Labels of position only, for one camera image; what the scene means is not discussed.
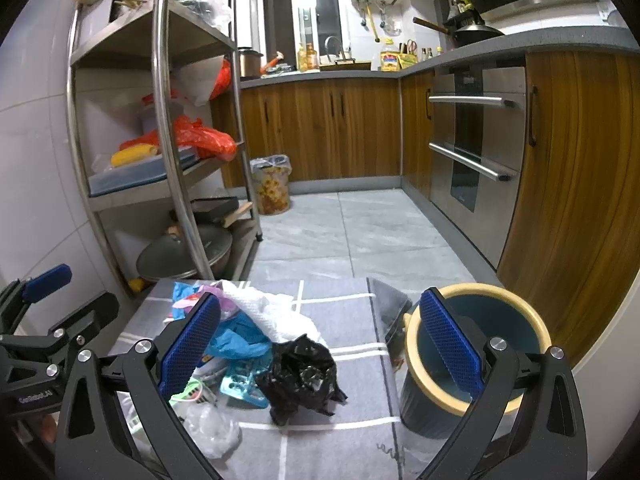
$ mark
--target gray fabric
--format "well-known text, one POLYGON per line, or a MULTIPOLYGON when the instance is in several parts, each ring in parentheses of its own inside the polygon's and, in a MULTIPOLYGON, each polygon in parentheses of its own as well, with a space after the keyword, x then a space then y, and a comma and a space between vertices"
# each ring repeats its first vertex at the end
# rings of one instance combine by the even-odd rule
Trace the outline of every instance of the gray fabric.
MULTIPOLYGON (((300 282, 251 282, 264 292, 298 299, 300 282)), ((153 338, 171 313, 173 282, 159 282, 125 327, 112 353, 126 352, 137 338, 153 338)), ((403 294, 375 280, 308 280, 303 283, 300 312, 310 317, 336 358, 338 384, 349 397, 327 417, 300 408, 285 428, 271 423, 269 409, 257 409, 223 396, 241 423, 242 441, 225 457, 226 478, 243 480, 401 479, 403 461, 399 403, 383 322, 397 315, 403 294), (359 294, 357 298, 313 302, 359 294), (350 347, 367 345, 365 348, 350 347), (258 424, 258 428, 246 424, 258 424), (331 424, 347 424, 332 428, 331 424)), ((215 462, 220 470, 220 461, 215 462)))

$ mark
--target window frame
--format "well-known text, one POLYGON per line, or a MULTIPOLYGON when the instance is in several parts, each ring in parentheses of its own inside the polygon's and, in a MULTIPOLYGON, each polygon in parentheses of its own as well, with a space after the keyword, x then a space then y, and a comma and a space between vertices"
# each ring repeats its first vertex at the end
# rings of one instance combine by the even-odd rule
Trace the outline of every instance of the window frame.
MULTIPOLYGON (((348 0, 338 0, 338 15, 340 17, 340 40, 342 47, 346 51, 351 46, 351 38, 349 31, 348 12, 347 12, 348 0)), ((257 14, 258 14, 258 44, 260 45, 260 52, 264 53, 268 58, 271 54, 267 52, 266 46, 266 32, 264 28, 264 0, 257 0, 257 14)), ((300 35, 300 8, 298 7, 298 0, 291 0, 291 15, 293 18, 293 33, 296 41, 295 51, 297 52, 300 43, 302 42, 300 35)), ((311 30, 313 36, 313 44, 316 52, 320 52, 320 45, 318 42, 318 18, 316 12, 311 12, 311 30)))

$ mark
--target metal shelf rack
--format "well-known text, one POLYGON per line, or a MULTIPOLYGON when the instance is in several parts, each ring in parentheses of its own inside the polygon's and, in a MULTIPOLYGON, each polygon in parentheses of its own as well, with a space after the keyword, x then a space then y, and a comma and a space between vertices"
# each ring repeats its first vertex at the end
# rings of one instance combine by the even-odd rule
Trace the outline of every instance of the metal shelf rack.
POLYGON ((199 277, 204 280, 214 279, 193 217, 188 190, 218 170, 224 162, 217 158, 210 158, 185 171, 180 167, 168 113, 170 63, 172 68, 178 68, 198 60, 229 54, 234 115, 238 128, 238 155, 242 161, 247 197, 253 205, 251 219, 237 221, 231 226, 234 242, 226 270, 228 278, 234 280, 240 278, 253 244, 256 240, 262 240, 260 216, 255 190, 251 185, 251 168, 245 149, 240 104, 239 58, 235 42, 236 0, 228 0, 228 4, 234 14, 234 19, 229 25, 228 36, 209 27, 190 9, 173 0, 153 0, 146 2, 134 12, 114 20, 82 45, 78 45, 79 5, 76 5, 69 30, 66 70, 66 118, 72 161, 89 223, 111 272, 129 297, 132 297, 132 291, 98 215, 98 212, 111 207, 171 197, 199 277), (167 174, 165 180, 102 196, 90 196, 76 115, 76 69, 85 67, 151 69, 158 137, 167 174))

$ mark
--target blue gripper pad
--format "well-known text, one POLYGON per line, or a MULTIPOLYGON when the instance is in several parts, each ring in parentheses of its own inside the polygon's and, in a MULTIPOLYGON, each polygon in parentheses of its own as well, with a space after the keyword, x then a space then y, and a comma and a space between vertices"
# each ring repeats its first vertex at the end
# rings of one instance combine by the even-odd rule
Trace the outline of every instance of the blue gripper pad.
POLYGON ((420 320, 456 386, 476 399, 483 388, 480 357, 447 311, 439 294, 429 288, 420 297, 420 320))
POLYGON ((210 294, 162 360, 158 390, 165 400, 184 391, 219 323, 220 302, 210 294))
POLYGON ((25 303, 38 303, 71 282, 71 268, 61 264, 29 280, 22 291, 25 303))

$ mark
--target oven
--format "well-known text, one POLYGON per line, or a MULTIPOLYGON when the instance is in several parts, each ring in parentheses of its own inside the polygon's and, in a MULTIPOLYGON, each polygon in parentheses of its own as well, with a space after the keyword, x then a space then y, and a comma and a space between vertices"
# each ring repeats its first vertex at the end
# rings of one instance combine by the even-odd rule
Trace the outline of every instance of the oven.
POLYGON ((518 194, 526 135, 524 67, 436 76, 431 201, 497 268, 518 194))

